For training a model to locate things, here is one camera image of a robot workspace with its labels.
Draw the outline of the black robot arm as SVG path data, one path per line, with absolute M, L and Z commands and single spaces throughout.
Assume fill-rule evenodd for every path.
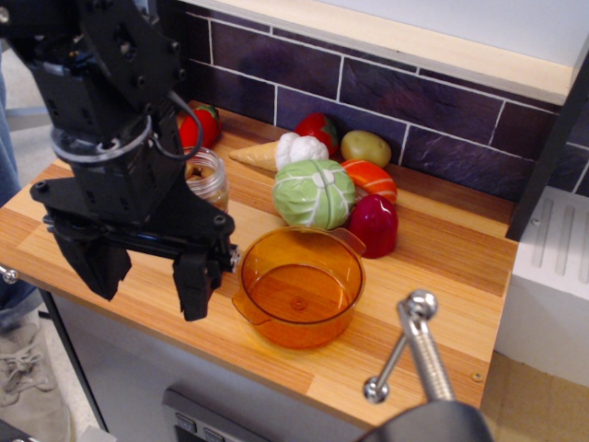
M 30 191 L 62 255 L 105 299 L 131 251 L 170 259 L 184 318 L 203 319 L 236 266 L 235 225 L 185 179 L 178 42 L 132 1 L 5 1 L 1 36 L 32 73 L 73 172 Z

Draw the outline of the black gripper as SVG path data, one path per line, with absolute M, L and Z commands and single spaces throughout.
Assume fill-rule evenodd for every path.
M 131 269 L 130 251 L 168 258 L 185 321 L 204 319 L 208 302 L 235 269 L 230 216 L 196 196 L 185 179 L 176 112 L 133 122 L 122 136 L 52 131 L 52 146 L 74 175 L 37 184 L 58 247 L 87 287 L 112 300 Z

